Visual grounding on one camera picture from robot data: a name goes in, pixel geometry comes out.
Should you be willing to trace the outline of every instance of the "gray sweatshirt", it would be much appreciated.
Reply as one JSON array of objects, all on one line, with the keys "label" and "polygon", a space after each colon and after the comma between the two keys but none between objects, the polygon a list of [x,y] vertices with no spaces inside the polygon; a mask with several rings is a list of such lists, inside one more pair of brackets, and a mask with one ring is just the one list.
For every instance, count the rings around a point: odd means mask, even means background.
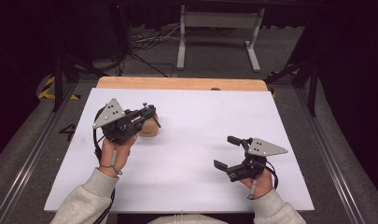
[{"label": "gray sweatshirt", "polygon": [[[95,168],[87,183],[78,186],[66,197],[51,223],[93,223],[110,205],[110,195],[118,181],[118,177],[104,175]],[[285,203],[274,189],[263,197],[253,200],[253,206],[256,224],[305,223],[293,206]],[[159,217],[150,223],[221,224],[226,222],[203,215],[175,215]]]}]

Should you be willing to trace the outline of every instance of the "sleeve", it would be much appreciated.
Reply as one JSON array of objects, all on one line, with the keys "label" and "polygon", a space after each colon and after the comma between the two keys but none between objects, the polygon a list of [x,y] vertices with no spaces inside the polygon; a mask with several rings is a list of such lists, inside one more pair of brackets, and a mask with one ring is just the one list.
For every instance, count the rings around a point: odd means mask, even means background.
[{"label": "sleeve", "polygon": [[51,223],[93,223],[110,205],[110,195],[118,181],[95,168],[87,183],[66,197]]},{"label": "sleeve", "polygon": [[253,201],[256,224],[302,224],[305,220],[290,203],[285,203],[275,189]]}]

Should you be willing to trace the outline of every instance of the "white tabletop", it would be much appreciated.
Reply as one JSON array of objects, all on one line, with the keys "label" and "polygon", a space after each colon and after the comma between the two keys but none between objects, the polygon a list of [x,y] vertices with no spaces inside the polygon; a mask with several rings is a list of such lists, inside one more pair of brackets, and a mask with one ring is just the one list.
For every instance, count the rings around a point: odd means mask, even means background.
[{"label": "white tabletop", "polygon": [[112,212],[237,213],[253,212],[249,190],[214,167],[244,160],[244,150],[227,136],[258,137],[288,149],[272,156],[278,193],[297,210],[314,210],[294,151],[271,94],[267,91],[171,91],[92,89],[75,136],[55,179],[45,210],[56,211],[67,194],[90,177],[98,161],[93,154],[92,124],[112,98],[123,109],[157,107],[161,129],[156,137],[139,137],[116,186]]}]

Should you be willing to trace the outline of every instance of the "brown round object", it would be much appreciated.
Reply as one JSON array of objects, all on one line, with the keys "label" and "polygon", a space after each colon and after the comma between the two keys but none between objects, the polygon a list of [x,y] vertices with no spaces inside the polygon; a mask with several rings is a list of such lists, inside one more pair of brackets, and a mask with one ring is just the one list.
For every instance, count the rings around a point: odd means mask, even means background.
[{"label": "brown round object", "polygon": [[[156,120],[159,120],[159,116],[156,114],[154,117]],[[159,126],[157,126],[156,121],[154,119],[148,119],[145,121],[142,127],[142,131],[138,133],[139,136],[143,137],[153,137],[159,133]]]}]

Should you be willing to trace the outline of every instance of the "person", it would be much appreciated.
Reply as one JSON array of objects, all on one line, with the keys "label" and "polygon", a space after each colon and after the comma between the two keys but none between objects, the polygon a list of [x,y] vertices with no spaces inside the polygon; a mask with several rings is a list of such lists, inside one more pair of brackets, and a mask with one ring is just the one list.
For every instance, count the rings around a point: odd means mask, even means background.
[{"label": "person", "polygon": [[[94,168],[85,184],[76,187],[65,198],[51,221],[52,224],[94,223],[97,220],[110,205],[110,195],[119,181],[118,173],[125,166],[136,138],[137,135],[134,135],[120,146],[104,139],[100,166]],[[115,162],[111,165],[115,150]],[[243,179],[241,182],[250,189],[253,179]],[[267,170],[264,170],[258,178],[253,198],[256,224],[305,223],[293,206],[285,203],[275,191],[272,175]],[[159,217],[150,223],[176,223],[176,217]],[[225,222],[203,215],[183,215],[178,218],[177,223],[219,224]]]}]

